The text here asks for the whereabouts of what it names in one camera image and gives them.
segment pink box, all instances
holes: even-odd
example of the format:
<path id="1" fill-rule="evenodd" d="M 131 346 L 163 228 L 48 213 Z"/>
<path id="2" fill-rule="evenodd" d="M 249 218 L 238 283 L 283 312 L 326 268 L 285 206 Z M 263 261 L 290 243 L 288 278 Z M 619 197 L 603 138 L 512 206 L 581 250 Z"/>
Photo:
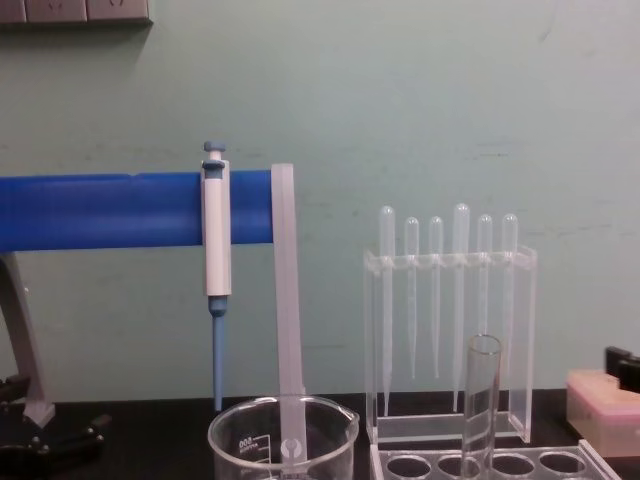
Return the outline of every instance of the pink box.
<path id="1" fill-rule="evenodd" d="M 640 394 L 600 370 L 573 370 L 567 420 L 603 457 L 640 456 Z"/>

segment light green wall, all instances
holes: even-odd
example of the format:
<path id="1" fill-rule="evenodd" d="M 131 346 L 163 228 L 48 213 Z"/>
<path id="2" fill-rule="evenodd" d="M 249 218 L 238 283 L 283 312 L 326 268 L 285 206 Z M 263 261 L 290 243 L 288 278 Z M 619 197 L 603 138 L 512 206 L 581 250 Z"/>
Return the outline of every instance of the light green wall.
<path id="1" fill-rule="evenodd" d="M 235 168 L 294 163 L 322 393 L 363 390 L 381 205 L 514 211 L 540 256 L 536 386 L 558 387 L 640 351 L 639 21 L 635 0 L 156 0 L 148 32 L 1 34 L 0 174 L 194 171 L 209 138 Z M 271 248 L 233 260 L 227 391 L 271 392 Z M 209 395 L 199 249 L 20 261 L 55 400 Z"/>

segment wall socket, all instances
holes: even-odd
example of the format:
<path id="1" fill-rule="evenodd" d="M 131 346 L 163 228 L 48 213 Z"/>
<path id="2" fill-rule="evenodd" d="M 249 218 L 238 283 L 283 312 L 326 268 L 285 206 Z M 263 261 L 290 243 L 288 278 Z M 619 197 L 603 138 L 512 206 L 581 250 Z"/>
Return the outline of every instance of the wall socket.
<path id="1" fill-rule="evenodd" d="M 85 0 L 26 0 L 29 23 L 86 22 Z"/>
<path id="2" fill-rule="evenodd" d="M 26 23 L 24 0 L 0 0 L 0 24 Z"/>
<path id="3" fill-rule="evenodd" d="M 149 20 L 147 0 L 87 0 L 89 20 Z"/>

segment pipette rack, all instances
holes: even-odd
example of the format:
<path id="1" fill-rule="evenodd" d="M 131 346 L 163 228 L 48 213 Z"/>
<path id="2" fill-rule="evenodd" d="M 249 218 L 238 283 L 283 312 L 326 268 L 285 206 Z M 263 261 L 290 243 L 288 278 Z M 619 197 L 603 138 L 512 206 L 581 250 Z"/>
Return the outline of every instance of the pipette rack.
<path id="1" fill-rule="evenodd" d="M 479 237 L 485 239 L 479 241 L 478 251 L 469 252 L 468 207 L 457 206 L 455 215 L 460 212 L 466 215 L 466 232 L 464 218 L 462 223 L 460 218 L 455 220 L 450 253 L 442 248 L 444 223 L 434 217 L 429 237 L 435 231 L 435 237 L 440 237 L 439 247 L 438 239 L 430 238 L 429 248 L 423 249 L 429 253 L 424 254 L 413 239 L 405 244 L 405 250 L 417 254 L 407 255 L 405 251 L 404 255 L 396 255 L 395 245 L 389 247 L 389 242 L 395 243 L 396 239 L 395 221 L 382 216 L 381 253 L 392 255 L 364 253 L 366 411 L 367 431 L 373 444 L 462 437 L 463 402 L 457 402 L 456 411 L 453 391 L 456 377 L 457 389 L 464 391 L 462 356 L 467 340 L 477 333 L 493 335 L 503 346 L 500 388 L 501 397 L 507 401 L 501 402 L 504 408 L 497 413 L 496 436 L 530 441 L 537 254 L 517 243 L 518 224 L 513 215 L 503 219 L 502 239 L 506 246 L 497 249 L 491 245 L 491 219 L 480 217 L 478 225 L 483 231 Z M 408 219 L 407 225 L 412 228 L 406 232 L 419 231 L 415 222 Z M 391 328 L 385 322 L 389 314 L 393 317 Z M 411 315 L 417 318 L 414 330 L 410 326 Z M 462 319 L 457 335 L 456 319 Z M 411 358 L 413 338 L 417 345 L 415 367 Z M 459 363 L 454 355 L 460 357 Z M 460 366 L 457 375 L 456 363 Z M 389 370 L 392 373 L 387 403 L 384 376 Z M 451 399 L 446 402 L 450 409 L 443 409 L 441 401 L 432 401 L 443 396 Z"/>

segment plastic dropper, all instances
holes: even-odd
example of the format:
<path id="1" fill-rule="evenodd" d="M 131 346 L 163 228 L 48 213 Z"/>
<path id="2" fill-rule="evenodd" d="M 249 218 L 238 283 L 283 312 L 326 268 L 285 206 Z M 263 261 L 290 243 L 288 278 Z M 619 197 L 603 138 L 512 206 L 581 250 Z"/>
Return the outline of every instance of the plastic dropper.
<path id="1" fill-rule="evenodd" d="M 409 334 L 409 356 L 411 378 L 416 378 L 416 343 L 418 333 L 418 286 L 416 279 L 416 256 L 420 252 L 420 223 L 409 217 L 404 223 L 404 253 L 409 260 L 407 287 L 407 325 Z"/>
<path id="2" fill-rule="evenodd" d="M 469 207 L 464 203 L 456 205 L 453 214 L 453 253 L 458 254 L 455 267 L 453 305 L 453 411 L 458 411 L 458 392 L 462 376 L 463 333 L 464 333 L 464 256 L 469 253 Z"/>
<path id="3" fill-rule="evenodd" d="M 429 254 L 437 255 L 431 270 L 431 347 L 436 378 L 440 378 L 440 255 L 443 237 L 442 219 L 433 217 L 429 221 Z"/>
<path id="4" fill-rule="evenodd" d="M 382 270 L 382 388 L 386 417 L 393 370 L 393 257 L 396 256 L 396 215 L 391 207 L 380 210 L 380 256 L 385 263 Z"/>
<path id="5" fill-rule="evenodd" d="M 503 301 L 503 329 L 506 346 L 503 345 L 506 355 L 503 356 L 503 362 L 507 378 L 509 378 L 510 361 L 511 361 L 511 344 L 513 340 L 513 315 L 514 315 L 514 290 L 515 290 L 515 273 L 513 262 L 518 251 L 518 218 L 508 213 L 502 219 L 502 250 L 509 264 L 504 269 L 504 295 Z"/>
<path id="6" fill-rule="evenodd" d="M 493 220 L 489 215 L 478 218 L 478 252 L 480 271 L 478 278 L 478 333 L 489 330 L 489 254 L 493 248 Z"/>

